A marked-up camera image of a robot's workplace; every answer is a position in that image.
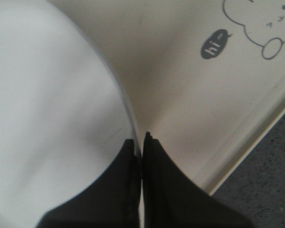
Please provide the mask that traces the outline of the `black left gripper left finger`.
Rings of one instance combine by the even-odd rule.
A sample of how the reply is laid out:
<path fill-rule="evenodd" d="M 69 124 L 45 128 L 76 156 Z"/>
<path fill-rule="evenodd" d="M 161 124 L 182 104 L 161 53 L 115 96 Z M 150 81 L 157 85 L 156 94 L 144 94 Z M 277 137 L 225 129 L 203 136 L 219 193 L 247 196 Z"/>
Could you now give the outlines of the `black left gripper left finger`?
<path fill-rule="evenodd" d="M 87 189 L 47 212 L 41 228 L 138 228 L 141 172 L 127 139 L 104 173 Z"/>

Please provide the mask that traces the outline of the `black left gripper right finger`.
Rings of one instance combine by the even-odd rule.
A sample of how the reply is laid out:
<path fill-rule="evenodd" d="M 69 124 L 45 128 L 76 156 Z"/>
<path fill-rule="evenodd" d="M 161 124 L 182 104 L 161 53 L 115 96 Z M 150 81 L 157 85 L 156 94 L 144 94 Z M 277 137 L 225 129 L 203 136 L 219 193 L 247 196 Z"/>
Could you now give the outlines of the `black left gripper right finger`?
<path fill-rule="evenodd" d="M 146 228 L 250 228 L 251 221 L 202 191 L 146 133 L 142 180 Z"/>

